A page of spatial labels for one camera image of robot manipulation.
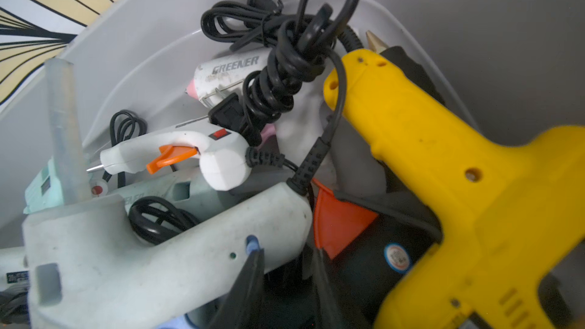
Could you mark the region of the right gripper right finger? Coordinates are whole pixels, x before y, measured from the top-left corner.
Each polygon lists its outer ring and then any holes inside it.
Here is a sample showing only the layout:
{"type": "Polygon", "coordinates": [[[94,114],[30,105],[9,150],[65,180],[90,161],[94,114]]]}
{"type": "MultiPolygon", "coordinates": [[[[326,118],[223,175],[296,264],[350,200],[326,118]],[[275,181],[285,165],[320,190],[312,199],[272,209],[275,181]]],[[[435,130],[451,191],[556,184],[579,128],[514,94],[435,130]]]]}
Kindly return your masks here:
{"type": "Polygon", "coordinates": [[[316,248],[312,261],[315,326],[317,328],[347,328],[341,305],[341,294],[327,252],[316,248]]]}

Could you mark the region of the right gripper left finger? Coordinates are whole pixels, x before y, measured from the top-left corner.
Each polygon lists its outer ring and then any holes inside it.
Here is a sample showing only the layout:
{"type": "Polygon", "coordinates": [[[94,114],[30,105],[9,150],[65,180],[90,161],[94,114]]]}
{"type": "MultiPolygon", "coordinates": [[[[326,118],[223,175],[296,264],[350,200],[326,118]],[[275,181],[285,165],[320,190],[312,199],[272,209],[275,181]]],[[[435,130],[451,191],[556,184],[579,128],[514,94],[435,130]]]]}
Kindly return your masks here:
{"type": "Polygon", "coordinates": [[[258,328],[264,302],[264,250],[248,258],[209,328],[258,328]]]}

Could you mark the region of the black orange glue gun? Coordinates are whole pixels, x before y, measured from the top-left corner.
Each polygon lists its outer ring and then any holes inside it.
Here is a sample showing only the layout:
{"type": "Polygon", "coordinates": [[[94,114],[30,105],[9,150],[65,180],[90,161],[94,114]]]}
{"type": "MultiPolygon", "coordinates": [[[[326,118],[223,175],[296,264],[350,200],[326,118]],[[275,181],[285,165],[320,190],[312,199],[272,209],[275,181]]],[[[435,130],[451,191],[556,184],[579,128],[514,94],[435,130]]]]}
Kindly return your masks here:
{"type": "Polygon", "coordinates": [[[443,236],[434,214],[346,120],[331,153],[338,187],[319,188],[315,245],[331,259],[347,328],[370,328],[387,293],[443,236]]]}

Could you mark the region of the small white glue gun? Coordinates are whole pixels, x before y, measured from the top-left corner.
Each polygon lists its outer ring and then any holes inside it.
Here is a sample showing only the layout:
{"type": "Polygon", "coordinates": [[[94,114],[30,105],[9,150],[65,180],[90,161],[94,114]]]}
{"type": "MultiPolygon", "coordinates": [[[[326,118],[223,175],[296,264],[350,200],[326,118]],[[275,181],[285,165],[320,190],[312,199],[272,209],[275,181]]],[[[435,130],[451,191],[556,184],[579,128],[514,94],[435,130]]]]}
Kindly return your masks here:
{"type": "Polygon", "coordinates": [[[208,123],[170,127],[123,141],[100,152],[105,172],[151,175],[189,159],[198,160],[200,172],[214,190],[242,185],[251,173],[246,161],[248,142],[238,133],[208,123]]]}

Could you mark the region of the large white blue glue gun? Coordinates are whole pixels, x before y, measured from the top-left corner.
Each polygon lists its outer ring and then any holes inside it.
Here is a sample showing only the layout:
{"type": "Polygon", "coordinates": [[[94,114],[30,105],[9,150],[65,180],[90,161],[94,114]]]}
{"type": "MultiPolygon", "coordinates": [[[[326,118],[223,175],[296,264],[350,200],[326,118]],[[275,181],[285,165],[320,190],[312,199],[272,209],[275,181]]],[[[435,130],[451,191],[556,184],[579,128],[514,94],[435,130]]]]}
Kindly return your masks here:
{"type": "Polygon", "coordinates": [[[226,294],[256,237],[271,271],[296,257],[309,204],[285,184],[157,246],[133,232],[123,200],[91,196],[72,65],[51,59],[49,120],[64,204],[24,221],[28,310],[34,328],[153,328],[226,294]]]}

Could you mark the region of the yellow black glue gun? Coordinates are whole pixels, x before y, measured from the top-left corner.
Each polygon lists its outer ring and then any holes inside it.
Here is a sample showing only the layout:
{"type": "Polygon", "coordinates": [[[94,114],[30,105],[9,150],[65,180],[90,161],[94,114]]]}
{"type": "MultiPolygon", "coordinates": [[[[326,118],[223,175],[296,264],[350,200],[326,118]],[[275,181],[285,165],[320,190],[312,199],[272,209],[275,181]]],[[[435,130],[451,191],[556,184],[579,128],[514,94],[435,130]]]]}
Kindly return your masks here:
{"type": "Polygon", "coordinates": [[[443,240],[392,289],[377,328],[551,328],[545,276],[584,239],[584,129],[557,126],[524,146],[492,143],[370,50],[324,83],[335,106],[418,199],[443,240]]]}

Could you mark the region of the white pink glue gun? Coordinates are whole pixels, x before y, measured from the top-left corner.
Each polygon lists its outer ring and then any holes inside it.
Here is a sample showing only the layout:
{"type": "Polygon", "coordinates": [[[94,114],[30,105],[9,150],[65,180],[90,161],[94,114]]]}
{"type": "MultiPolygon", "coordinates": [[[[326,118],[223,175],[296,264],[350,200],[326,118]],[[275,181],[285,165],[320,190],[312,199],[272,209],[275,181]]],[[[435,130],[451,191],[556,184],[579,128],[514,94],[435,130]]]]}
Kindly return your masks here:
{"type": "Polygon", "coordinates": [[[232,53],[201,63],[194,71],[186,93],[209,110],[210,123],[243,135],[251,146],[260,147],[275,134],[268,124],[258,133],[245,122],[242,85],[246,77],[267,65],[268,48],[232,53]]]}

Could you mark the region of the mint green glue gun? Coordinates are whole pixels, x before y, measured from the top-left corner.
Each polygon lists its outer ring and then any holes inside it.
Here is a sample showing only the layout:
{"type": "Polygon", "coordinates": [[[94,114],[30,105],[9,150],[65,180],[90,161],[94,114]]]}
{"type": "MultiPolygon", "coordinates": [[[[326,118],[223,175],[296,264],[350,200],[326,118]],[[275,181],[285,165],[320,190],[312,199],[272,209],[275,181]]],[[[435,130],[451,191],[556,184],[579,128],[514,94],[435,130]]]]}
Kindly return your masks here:
{"type": "Polygon", "coordinates": [[[26,215],[64,204],[62,186],[56,176],[53,158],[26,188],[24,197],[26,201],[24,214],[26,215]]]}

